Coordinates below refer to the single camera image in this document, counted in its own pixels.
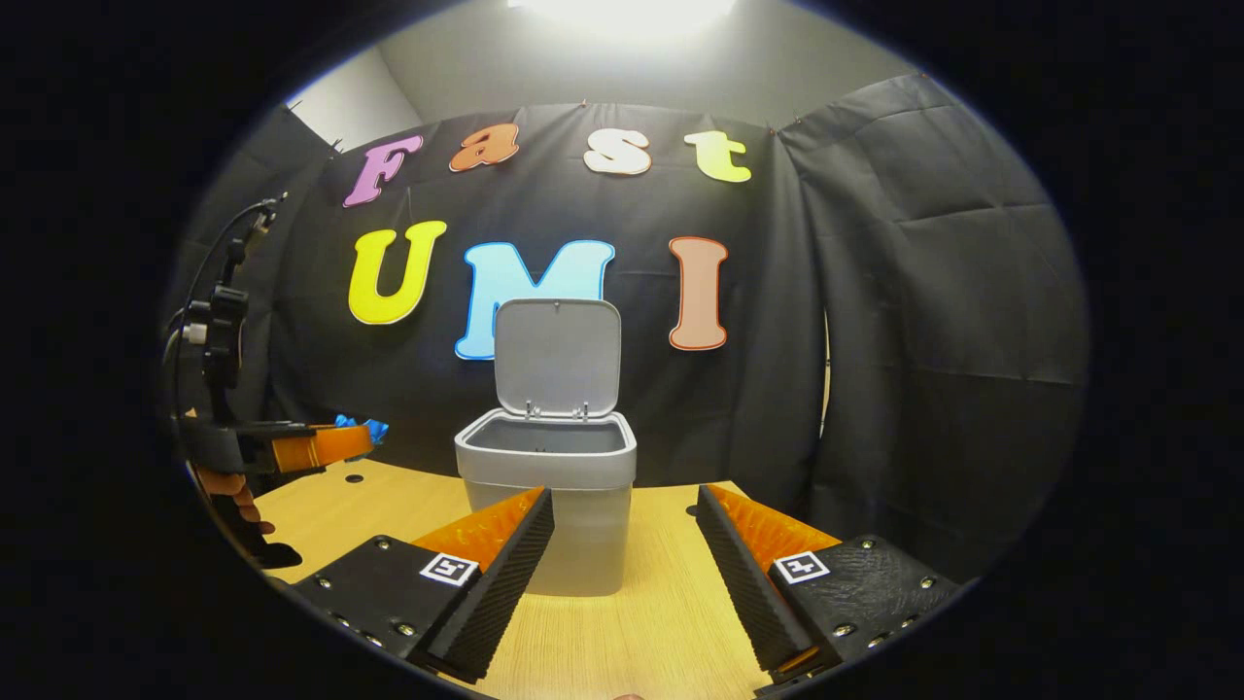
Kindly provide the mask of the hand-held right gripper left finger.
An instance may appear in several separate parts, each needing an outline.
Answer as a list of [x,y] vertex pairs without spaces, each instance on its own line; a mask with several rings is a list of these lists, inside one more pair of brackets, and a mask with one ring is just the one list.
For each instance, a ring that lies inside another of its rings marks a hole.
[[478,683],[554,531],[551,489],[526,489],[411,542],[369,537],[292,593],[391,656]]

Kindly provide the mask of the ceiling light panel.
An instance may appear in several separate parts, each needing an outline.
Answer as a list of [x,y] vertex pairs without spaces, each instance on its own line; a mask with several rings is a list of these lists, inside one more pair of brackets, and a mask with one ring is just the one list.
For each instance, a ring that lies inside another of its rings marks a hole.
[[514,12],[547,19],[576,32],[624,37],[680,37],[728,17],[739,0],[503,0]]

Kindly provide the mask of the white desktop garbage bin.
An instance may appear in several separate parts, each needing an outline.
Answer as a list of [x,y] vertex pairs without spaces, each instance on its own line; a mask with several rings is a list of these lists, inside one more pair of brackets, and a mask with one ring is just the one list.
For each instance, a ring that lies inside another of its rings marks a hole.
[[620,311],[600,298],[511,298],[494,332],[498,407],[455,436],[469,504],[480,510],[549,489],[555,528],[527,591],[616,594],[639,455],[617,409]]

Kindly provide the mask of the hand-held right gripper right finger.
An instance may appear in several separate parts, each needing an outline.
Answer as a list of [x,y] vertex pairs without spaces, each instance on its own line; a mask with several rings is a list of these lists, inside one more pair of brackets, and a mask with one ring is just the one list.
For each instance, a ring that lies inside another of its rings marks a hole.
[[840,540],[741,494],[702,484],[702,531],[773,696],[875,656],[963,586],[877,535]]

